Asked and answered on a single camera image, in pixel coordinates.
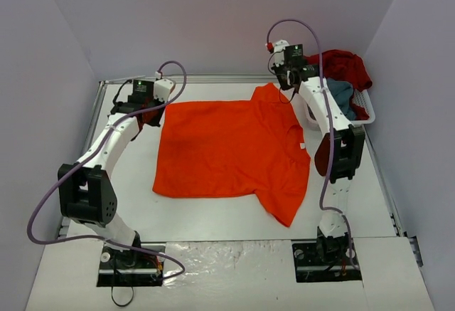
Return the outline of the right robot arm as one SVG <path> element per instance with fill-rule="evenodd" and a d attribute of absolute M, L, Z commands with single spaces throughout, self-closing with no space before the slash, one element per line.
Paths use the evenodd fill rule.
<path fill-rule="evenodd" d="M 271 71 L 282 90 L 291 90 L 304 99 L 323 135 L 314 155 L 316 171 L 324 178 L 315 253 L 321 262 L 332 263 L 351 240 L 346 210 L 350 185 L 362 159 L 365 133 L 341 111 L 327 79 L 315 66 L 280 60 L 272 64 Z"/>

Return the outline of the orange t shirt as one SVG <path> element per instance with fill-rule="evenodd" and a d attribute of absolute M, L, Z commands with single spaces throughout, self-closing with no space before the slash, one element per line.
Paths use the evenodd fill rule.
<path fill-rule="evenodd" d="M 254 194 L 290 227 L 306 195 L 311 158 L 290 101 L 273 83 L 249 100 L 192 101 L 166 108 L 152 186 L 170 198 Z"/>

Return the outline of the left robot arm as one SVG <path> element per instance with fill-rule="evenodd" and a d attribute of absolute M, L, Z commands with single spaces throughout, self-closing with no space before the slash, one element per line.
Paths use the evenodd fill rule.
<path fill-rule="evenodd" d="M 127 145 L 145 125 L 158 127 L 164 104 L 175 88 L 167 78 L 155 81 L 130 79 L 132 92 L 125 102 L 114 96 L 107 124 L 92 146 L 74 164 L 64 164 L 58 178 L 68 178 L 58 187 L 61 214 L 87 226 L 97 236 L 108 240 L 117 258 L 127 267 L 142 261 L 139 234 L 117 213 L 117 195 L 111 182 L 116 163 Z"/>

